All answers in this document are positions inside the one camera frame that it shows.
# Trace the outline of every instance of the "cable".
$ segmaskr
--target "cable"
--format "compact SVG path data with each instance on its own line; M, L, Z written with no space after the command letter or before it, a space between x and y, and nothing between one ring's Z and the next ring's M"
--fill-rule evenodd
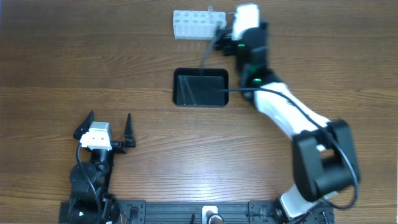
M347 205L345 205L345 206L338 206L338 205L335 205L334 203L330 202L329 200L327 200L327 199L325 199L325 198L321 198L321 199L320 199L321 203L325 203L325 204L327 204L327 205L329 205L329 206L331 206L331 207L333 207L333 208L335 208L335 209L338 209L338 210L347 210L347 209L352 208L352 207L355 205L355 203L356 203L356 201L357 201L357 199L358 199L358 195L359 195L359 184L358 184L358 178L357 178L357 176L356 176L356 174L355 174L353 165L350 163L350 161L349 161L348 158L347 158L347 155L346 155L346 154L344 153L344 151L340 148L339 144L336 142L336 140L334 139L334 137L333 137L324 127L320 126L320 125L319 125L317 122L315 122L308 114L306 114L306 113L303 111L303 109L301 109L293 100L291 100L288 96L285 96L285 95L284 95L283 93L281 93L281 92L274 91L274 90L268 90L268 89L265 89L265 88L238 88L238 89L219 90L219 91L227 91L227 92L230 92L230 91L266 91L266 92L273 93L273 94L276 94L276 95L279 95L279 96L285 98L291 105L295 106L295 107L300 111L300 113L303 114L303 116L304 116L307 120L309 120L313 125L315 125L319 130L321 130L321 131L326 135L326 137L327 137L328 140L331 142L331 144L333 145L333 147L339 152L340 156L341 156L341 157L344 159L344 161L347 163L348 169L349 169L349 171L351 172L351 175L353 176L353 182L354 182L354 184L353 184L353 185L354 185L354 196L353 196L353 198L351 199L351 201L350 201L349 204L347 204Z
M213 47L216 44L217 40L219 40L223 36L224 33L225 33L225 30L224 31L219 31L218 35L216 35L211 40L210 44L207 46L207 48L205 50L205 53L203 54L203 57L202 57L202 59L200 61L200 64L199 64L200 75L203 75L203 69L205 67L205 62L206 62L206 59L209 57L209 54L210 54L211 50L213 49Z
M94 197L95 197L95 200L96 200L96 203L97 203L97 209L98 209L98 220L97 220L97 223L101 224L101 202L100 202L100 198L98 197L98 194L95 191L94 185L91 182L90 178L88 177L88 174L87 174L85 168L83 167L83 164L81 163L81 160L80 160L80 149L81 149L81 144L79 143L79 145L77 146L77 149L76 149L76 161L79 164L80 172L85 176L88 184L90 185L91 189L93 190Z

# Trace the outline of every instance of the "white connector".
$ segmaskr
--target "white connector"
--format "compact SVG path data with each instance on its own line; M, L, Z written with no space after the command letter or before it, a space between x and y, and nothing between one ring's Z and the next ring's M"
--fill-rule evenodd
M211 40L219 27L226 27L225 12L181 11L175 10L173 15L174 37L176 40Z

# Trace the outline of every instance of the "wooden tabletop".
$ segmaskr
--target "wooden tabletop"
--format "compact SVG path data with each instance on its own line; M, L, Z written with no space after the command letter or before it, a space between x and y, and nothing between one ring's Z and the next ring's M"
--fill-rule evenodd
M197 67L208 44L174 40L173 10L239 3L3 0L0 222L58 221L76 164L73 131L91 110L116 139L133 117L137 147L116 156L110 186L120 199L247 202L288 190L290 140L239 93L225 108L172 102L174 70ZM336 221L395 223L398 2L257 3L270 24L271 67L312 110L352 127L359 201ZM206 66L227 69L237 87L234 58L212 52Z

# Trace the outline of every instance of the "wood grain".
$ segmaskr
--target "wood grain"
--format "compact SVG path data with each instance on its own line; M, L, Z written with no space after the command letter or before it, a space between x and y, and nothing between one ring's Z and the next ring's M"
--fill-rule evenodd
M204 41L174 40L172 11L233 11L235 0L3 0L0 222L57 222L76 164L72 133L90 110L138 147L116 156L111 192L148 201L273 200L292 184L290 141L239 94L225 108L179 108L172 74ZM257 1L272 68L311 109L352 127L363 180L338 223L395 223L398 2ZM208 67L234 58L212 52ZM82 152L87 159L88 153ZM347 202L352 189L339 195Z

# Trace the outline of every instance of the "wooden table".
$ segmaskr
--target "wooden table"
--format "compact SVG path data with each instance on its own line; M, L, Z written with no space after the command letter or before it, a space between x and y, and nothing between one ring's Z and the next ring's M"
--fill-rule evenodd
M395 223L398 2L257 1L271 67L306 105L352 127L363 181L338 223ZM234 11L239 1L4 0L0 30L0 222L57 222L90 110L137 147L116 156L111 192L148 201L273 200L293 184L290 141L239 93L225 108L172 103L178 67L208 42L174 40L175 9ZM207 67L229 71L213 52ZM87 160L89 154L81 153ZM349 201L352 189L336 202Z

